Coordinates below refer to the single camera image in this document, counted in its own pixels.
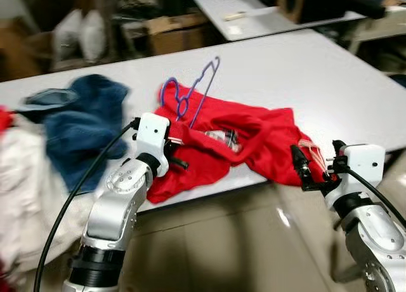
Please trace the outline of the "wooden black loudspeaker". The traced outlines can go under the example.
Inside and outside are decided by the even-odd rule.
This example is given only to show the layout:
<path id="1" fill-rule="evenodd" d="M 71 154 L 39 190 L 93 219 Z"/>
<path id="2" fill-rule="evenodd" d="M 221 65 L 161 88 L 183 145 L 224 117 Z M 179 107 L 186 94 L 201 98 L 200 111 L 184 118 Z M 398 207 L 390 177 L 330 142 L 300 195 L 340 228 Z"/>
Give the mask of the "wooden black loudspeaker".
<path id="1" fill-rule="evenodd" d="M 296 24 L 344 16 L 349 0 L 277 0 L 278 11 Z"/>

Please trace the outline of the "beige remote control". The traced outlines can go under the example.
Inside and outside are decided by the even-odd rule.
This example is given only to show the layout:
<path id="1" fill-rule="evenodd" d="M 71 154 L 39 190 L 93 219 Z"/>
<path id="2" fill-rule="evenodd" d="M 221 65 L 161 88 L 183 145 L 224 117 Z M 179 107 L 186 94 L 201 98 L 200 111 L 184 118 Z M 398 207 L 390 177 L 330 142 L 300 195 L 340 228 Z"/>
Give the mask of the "beige remote control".
<path id="1" fill-rule="evenodd" d="M 232 13 L 223 17 L 224 22 L 231 22 L 231 20 L 238 20 L 247 16 L 245 11 L 236 11 L 236 13 Z"/>

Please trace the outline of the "white pillow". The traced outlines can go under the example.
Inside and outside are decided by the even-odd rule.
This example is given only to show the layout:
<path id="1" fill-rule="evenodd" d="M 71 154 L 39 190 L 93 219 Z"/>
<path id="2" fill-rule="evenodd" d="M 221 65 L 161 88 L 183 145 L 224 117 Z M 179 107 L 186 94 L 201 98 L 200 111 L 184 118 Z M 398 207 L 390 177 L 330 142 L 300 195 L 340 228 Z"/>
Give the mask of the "white pillow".
<path id="1" fill-rule="evenodd" d="M 102 59 L 107 48 L 104 20 L 98 10 L 87 13 L 79 28 L 79 46 L 85 61 L 95 63 Z"/>
<path id="2" fill-rule="evenodd" d="M 69 59 L 79 47 L 79 29 L 83 15 L 81 10 L 72 10 L 53 30 L 53 60 Z"/>

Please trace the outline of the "blue plastic clothes hanger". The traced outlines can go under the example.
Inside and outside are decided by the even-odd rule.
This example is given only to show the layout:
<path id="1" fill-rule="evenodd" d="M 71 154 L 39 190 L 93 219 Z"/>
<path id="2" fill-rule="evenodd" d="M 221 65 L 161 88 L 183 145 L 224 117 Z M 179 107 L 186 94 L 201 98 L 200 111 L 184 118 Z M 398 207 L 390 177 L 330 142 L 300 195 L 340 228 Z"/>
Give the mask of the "blue plastic clothes hanger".
<path id="1" fill-rule="evenodd" d="M 189 90 L 185 94 L 181 94 L 181 86 L 179 81 L 177 80 L 176 77 L 169 77 L 168 80 L 165 81 L 165 83 L 160 87 L 159 91 L 159 104 L 160 106 L 165 106 L 165 92 L 166 89 L 170 85 L 175 86 L 175 91 L 174 91 L 174 100 L 175 100 L 175 121 L 180 121 L 181 118 L 185 118 L 186 114 L 188 112 L 188 109 L 191 104 L 191 97 L 195 93 L 195 89 L 197 89 L 197 85 L 205 78 L 206 72 L 211 70 L 211 80 L 209 80 L 208 85 L 206 86 L 205 91 L 201 95 L 200 102 L 197 104 L 197 108 L 193 112 L 191 121 L 188 123 L 189 127 L 194 126 L 195 121 L 197 120 L 201 107 L 206 101 L 206 98 L 209 94 L 209 90 L 211 89 L 212 83 L 214 83 L 214 78 L 216 77 L 217 71 L 221 65 L 221 58 L 219 56 L 215 56 L 211 61 L 207 63 L 207 65 L 202 69 L 200 72 L 199 77 L 192 83 L 192 86 L 189 88 Z"/>

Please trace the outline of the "red sweater with plaid lining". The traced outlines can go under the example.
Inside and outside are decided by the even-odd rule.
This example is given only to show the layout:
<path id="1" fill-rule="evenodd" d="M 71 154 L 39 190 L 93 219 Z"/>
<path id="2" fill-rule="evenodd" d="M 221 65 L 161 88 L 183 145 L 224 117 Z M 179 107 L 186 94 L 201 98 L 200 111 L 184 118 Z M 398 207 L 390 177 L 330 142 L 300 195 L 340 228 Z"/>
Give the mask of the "red sweater with plaid lining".
<path id="1" fill-rule="evenodd" d="M 174 91 L 174 85 L 166 89 L 166 105 L 159 104 L 154 113 L 170 121 L 168 136 L 183 142 L 175 157 L 188 162 L 189 167 L 182 170 L 172 164 L 165 176 L 156 178 L 146 196 L 153 204 L 220 181 L 241 164 L 268 181 L 301 187 L 291 145 L 301 146 L 312 161 L 321 156 L 319 147 L 296 126 L 290 107 L 267 109 L 207 97 L 194 126 L 189 127 L 202 94 L 196 91 L 186 117 L 175 121 Z"/>

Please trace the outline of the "white side desk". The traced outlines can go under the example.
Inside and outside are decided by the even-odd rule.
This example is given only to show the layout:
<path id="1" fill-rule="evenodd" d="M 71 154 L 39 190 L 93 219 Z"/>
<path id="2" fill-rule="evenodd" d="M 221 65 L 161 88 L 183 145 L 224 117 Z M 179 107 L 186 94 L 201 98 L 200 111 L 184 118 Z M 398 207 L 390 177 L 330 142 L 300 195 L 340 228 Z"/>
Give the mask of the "white side desk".
<path id="1" fill-rule="evenodd" d="M 381 19 L 362 20 L 350 36 L 348 51 L 357 54 L 360 45 L 366 41 L 388 39 L 406 34 L 406 8 L 391 6 Z"/>

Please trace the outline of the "red cloth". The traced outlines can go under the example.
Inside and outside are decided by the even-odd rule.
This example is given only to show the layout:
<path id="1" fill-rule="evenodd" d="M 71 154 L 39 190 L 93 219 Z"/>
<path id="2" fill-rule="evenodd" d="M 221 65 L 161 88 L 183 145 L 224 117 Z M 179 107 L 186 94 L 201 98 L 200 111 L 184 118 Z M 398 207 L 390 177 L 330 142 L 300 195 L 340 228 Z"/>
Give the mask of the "red cloth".
<path id="1" fill-rule="evenodd" d="M 13 126 L 14 118 L 14 111 L 11 111 L 4 106 L 0 106 L 0 133 L 5 132 Z"/>

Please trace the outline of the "brown wicker chair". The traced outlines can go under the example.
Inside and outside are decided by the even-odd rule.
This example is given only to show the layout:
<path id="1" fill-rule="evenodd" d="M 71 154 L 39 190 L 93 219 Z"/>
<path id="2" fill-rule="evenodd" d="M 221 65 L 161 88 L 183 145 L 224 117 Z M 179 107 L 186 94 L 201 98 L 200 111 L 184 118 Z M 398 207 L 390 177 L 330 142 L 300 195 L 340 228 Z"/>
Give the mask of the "brown wicker chair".
<path id="1" fill-rule="evenodd" d="M 53 30 L 84 5 L 85 0 L 0 0 L 0 81 L 48 71 Z"/>

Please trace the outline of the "blue denim jacket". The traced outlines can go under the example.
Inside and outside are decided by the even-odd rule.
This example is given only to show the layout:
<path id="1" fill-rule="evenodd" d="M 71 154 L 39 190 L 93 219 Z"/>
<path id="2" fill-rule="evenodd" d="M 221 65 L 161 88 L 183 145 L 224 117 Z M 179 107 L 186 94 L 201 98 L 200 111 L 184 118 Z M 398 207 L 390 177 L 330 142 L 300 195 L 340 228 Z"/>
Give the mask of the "blue denim jacket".
<path id="1" fill-rule="evenodd" d="M 118 135 L 124 129 L 128 93 L 124 84 L 90 74 L 76 78 L 65 88 L 30 95 L 17 107 L 18 114 L 43 127 L 46 155 L 69 190 L 79 184 L 108 144 L 111 148 L 84 181 L 80 194 L 96 190 L 107 162 L 127 154 L 128 145 Z"/>

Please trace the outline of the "cardboard box with S print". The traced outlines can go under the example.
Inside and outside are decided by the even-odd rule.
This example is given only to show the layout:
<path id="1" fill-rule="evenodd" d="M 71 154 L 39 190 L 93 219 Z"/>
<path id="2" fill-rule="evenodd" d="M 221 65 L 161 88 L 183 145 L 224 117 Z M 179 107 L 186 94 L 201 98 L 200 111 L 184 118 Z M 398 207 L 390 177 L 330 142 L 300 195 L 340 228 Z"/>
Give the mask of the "cardboard box with S print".
<path id="1" fill-rule="evenodd" d="M 209 20 L 201 13 L 146 20 L 150 46 L 156 56 L 203 48 L 209 44 Z"/>

